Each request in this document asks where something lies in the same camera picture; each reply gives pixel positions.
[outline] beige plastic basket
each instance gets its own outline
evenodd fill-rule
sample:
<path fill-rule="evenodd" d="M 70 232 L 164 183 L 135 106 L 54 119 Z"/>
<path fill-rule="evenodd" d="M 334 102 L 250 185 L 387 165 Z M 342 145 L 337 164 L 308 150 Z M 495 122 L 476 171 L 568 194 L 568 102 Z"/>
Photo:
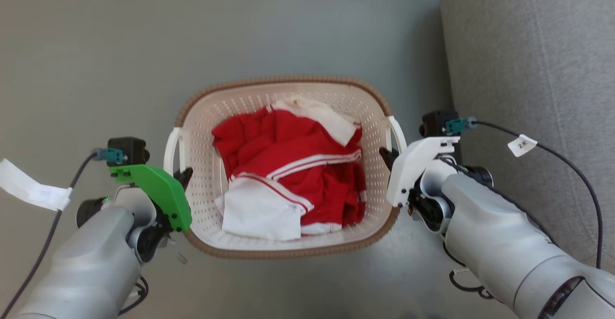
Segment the beige plastic basket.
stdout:
<path fill-rule="evenodd" d="M 213 200 L 228 189 L 228 182 L 220 156 L 211 145 L 211 130 L 230 116 L 255 112 L 280 98 L 296 96 L 319 100 L 360 120 L 367 183 L 363 221 L 339 232 L 303 236 L 289 242 L 222 231 L 222 216 Z M 175 126 L 167 142 L 164 168 L 169 173 L 175 170 L 176 155 L 180 169 L 193 168 L 186 191 L 193 222 L 185 234 L 194 246 L 208 254 L 223 258 L 299 258 L 351 251 L 377 242 L 397 219 L 399 209 L 386 201 L 389 170 L 378 149 L 391 149 L 391 133 L 401 150 L 406 148 L 406 140 L 386 100 L 360 81 L 332 76 L 289 76 L 209 87 L 186 103 Z"/>

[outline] clothing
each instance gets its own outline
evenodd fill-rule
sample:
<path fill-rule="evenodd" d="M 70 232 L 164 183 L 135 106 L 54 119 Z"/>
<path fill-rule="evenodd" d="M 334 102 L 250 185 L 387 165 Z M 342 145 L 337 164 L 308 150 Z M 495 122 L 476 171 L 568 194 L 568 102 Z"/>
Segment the clothing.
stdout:
<path fill-rule="evenodd" d="M 360 124 L 306 98 L 279 100 L 212 131 L 229 179 L 216 199 L 227 232 L 293 240 L 365 212 Z"/>

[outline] basket rim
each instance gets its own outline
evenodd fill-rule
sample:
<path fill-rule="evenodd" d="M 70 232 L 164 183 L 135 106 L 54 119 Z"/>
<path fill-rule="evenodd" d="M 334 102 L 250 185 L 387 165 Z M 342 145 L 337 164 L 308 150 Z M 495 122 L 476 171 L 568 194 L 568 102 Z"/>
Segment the basket rim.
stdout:
<path fill-rule="evenodd" d="M 208 94 L 222 91 L 224 89 L 233 89 L 246 86 L 255 85 L 267 85 L 267 84 L 279 84 L 279 83 L 330 83 L 330 84 L 342 84 L 355 86 L 363 91 L 369 93 L 380 105 L 384 115 L 391 116 L 393 111 L 389 102 L 386 101 L 382 93 L 372 87 L 371 85 L 364 83 L 363 81 L 348 78 L 345 76 L 322 76 L 322 75 L 295 75 L 295 76 L 271 76 L 267 78 L 255 78 L 252 80 L 244 81 L 231 81 L 228 83 L 222 83 L 219 85 L 209 86 L 204 88 L 198 93 L 194 94 L 186 104 L 180 109 L 177 118 L 175 120 L 176 127 L 183 127 L 186 117 L 193 106 Z M 391 207 L 391 213 L 385 221 L 385 223 L 378 229 L 378 231 L 371 236 L 364 238 L 363 240 L 356 242 L 343 243 L 341 245 L 314 247 L 308 249 L 288 249 L 283 251 L 241 251 L 235 249 L 221 249 L 212 247 L 203 242 L 193 232 L 192 228 L 184 232 L 187 240 L 195 247 L 207 253 L 211 256 L 219 258 L 243 258 L 243 259 L 279 259 L 279 258 L 304 258 L 309 256 L 322 256 L 326 254 L 342 253 L 355 251 L 373 245 L 382 239 L 393 228 L 395 221 L 399 215 L 400 209 Z"/>

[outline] gray floor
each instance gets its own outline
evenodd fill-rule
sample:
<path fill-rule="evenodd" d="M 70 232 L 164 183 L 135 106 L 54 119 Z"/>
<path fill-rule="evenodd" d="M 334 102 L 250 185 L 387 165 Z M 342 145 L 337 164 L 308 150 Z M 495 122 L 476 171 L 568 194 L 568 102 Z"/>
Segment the gray floor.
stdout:
<path fill-rule="evenodd" d="M 67 186 L 110 137 L 148 142 L 151 164 L 198 89 L 273 74 L 336 74 L 389 100 L 406 138 L 450 105 L 439 0 L 0 0 L 0 159 Z M 77 203 L 111 194 L 91 165 Z M 0 193 L 0 307 L 33 264 L 53 213 Z M 178 235 L 144 268 L 147 301 L 126 318 L 513 318 L 448 281 L 437 238 L 402 215 L 378 244 L 282 261 L 211 258 Z M 188 263 L 177 259 L 181 252 Z M 48 264 L 35 278 L 40 279 Z"/>

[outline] sofa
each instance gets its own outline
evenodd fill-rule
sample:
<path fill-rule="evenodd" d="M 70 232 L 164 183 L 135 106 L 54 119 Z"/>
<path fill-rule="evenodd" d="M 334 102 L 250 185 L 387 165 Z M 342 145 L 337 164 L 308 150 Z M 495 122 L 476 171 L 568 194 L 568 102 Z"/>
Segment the sofa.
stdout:
<path fill-rule="evenodd" d="M 558 150 L 600 201 L 603 268 L 615 272 L 615 0 L 441 0 L 453 100 L 461 116 L 520 131 Z M 571 256 L 595 265 L 597 214 L 580 178 L 538 148 L 516 158 L 515 139 L 466 133 L 464 164 L 544 223 Z"/>

